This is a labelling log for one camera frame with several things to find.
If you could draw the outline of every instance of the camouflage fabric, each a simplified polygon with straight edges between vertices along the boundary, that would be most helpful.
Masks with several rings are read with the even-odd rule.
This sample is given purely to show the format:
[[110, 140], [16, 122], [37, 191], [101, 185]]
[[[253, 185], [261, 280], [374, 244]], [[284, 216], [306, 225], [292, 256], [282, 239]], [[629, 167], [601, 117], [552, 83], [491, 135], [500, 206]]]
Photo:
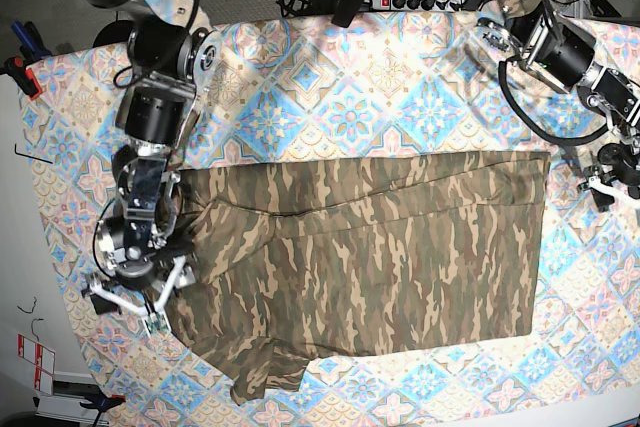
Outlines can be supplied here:
[[548, 169], [470, 152], [184, 171], [200, 265], [169, 320], [238, 404], [318, 357], [528, 334]]

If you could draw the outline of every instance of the table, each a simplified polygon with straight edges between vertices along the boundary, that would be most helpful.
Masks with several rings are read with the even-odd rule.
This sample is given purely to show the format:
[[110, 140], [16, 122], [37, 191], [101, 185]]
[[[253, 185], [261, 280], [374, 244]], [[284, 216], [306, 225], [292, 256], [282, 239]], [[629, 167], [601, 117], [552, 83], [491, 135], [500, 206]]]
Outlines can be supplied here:
[[[21, 100], [38, 206], [74, 333], [108, 394], [127, 396], [115, 425], [397, 425], [487, 416], [640, 382], [640, 249], [635, 213], [599, 215], [557, 149], [510, 111], [497, 57], [476, 14], [365, 14], [218, 26], [222, 63], [186, 164], [196, 168], [475, 149], [553, 154], [531, 335], [313, 362], [297, 393], [236, 406], [231, 382], [172, 336], [148, 338], [129, 315], [96, 317], [80, 289], [94, 269], [91, 234], [114, 194], [110, 156], [122, 92], [122, 45], [47, 59], [44, 88]], [[580, 22], [597, 59], [640, 79], [640, 30]], [[581, 135], [602, 122], [514, 72], [522, 104], [546, 128]], [[598, 145], [592, 145], [596, 151]], [[581, 150], [582, 155], [588, 151]]]

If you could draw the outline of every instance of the white plastic part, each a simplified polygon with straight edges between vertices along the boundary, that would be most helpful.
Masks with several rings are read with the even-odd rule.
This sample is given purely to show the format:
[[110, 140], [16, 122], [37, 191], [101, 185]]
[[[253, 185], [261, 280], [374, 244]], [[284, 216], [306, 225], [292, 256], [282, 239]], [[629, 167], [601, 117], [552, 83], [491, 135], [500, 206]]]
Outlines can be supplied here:
[[604, 185], [598, 177], [589, 178], [589, 187], [593, 190], [597, 190], [598, 192], [602, 192], [603, 194], [610, 195], [632, 209], [640, 210], [640, 200], [629, 197], [621, 190]]
[[[158, 314], [164, 313], [164, 306], [167, 305], [167, 301], [171, 296], [171, 292], [173, 292], [173, 288], [176, 285], [178, 277], [180, 277], [180, 274], [182, 274], [182, 270], [184, 269], [186, 262], [187, 262], [187, 259], [184, 255], [181, 255], [180, 257], [176, 257], [175, 259], [173, 259], [173, 269], [171, 269], [169, 278], [164, 284], [162, 292], [160, 293], [160, 297], [158, 298], [157, 301], [153, 303], [153, 308]], [[98, 297], [102, 297], [103, 299], [108, 300], [109, 302], [113, 302], [119, 307], [126, 309], [129, 312], [132, 312], [140, 317], [144, 317], [144, 318], [148, 317], [147, 309], [145, 307], [134, 305], [128, 300], [123, 299], [119, 295], [116, 295], [113, 292], [104, 290], [101, 284], [99, 283], [91, 284], [89, 287], [91, 289], [91, 293], [96, 294]]]

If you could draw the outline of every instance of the tiled pattern fabric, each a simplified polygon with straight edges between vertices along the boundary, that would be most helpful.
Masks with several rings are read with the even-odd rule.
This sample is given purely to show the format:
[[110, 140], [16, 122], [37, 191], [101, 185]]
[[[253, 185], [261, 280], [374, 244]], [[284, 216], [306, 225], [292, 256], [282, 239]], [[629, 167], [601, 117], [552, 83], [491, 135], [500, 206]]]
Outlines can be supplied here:
[[[91, 234], [113, 195], [110, 156], [122, 92], [109, 79], [124, 46], [33, 67], [43, 95], [21, 100], [43, 227], [71, 325], [96, 381], [127, 403], [115, 425], [399, 425], [530, 409], [640, 382], [640, 249], [635, 213], [598, 214], [557, 149], [503, 101], [497, 56], [475, 14], [368, 14], [340, 29], [325, 17], [218, 27], [222, 62], [191, 137], [196, 168], [266, 161], [543, 149], [553, 154], [533, 333], [376, 358], [310, 364], [299, 392], [236, 406], [231, 382], [174, 337], [147, 338], [123, 313], [83, 299]], [[640, 80], [640, 30], [583, 24], [597, 58]], [[602, 122], [575, 96], [512, 72], [519, 101], [550, 131]], [[598, 142], [591, 145], [597, 151]], [[588, 154], [587, 149], [581, 154]]]

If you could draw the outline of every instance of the power strip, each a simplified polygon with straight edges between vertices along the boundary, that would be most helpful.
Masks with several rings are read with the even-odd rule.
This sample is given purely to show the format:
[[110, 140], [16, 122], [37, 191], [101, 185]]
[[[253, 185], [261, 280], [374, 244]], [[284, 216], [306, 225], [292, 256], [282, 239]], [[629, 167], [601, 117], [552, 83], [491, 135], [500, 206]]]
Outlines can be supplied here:
[[458, 11], [462, 0], [371, 0], [371, 10], [391, 12]]

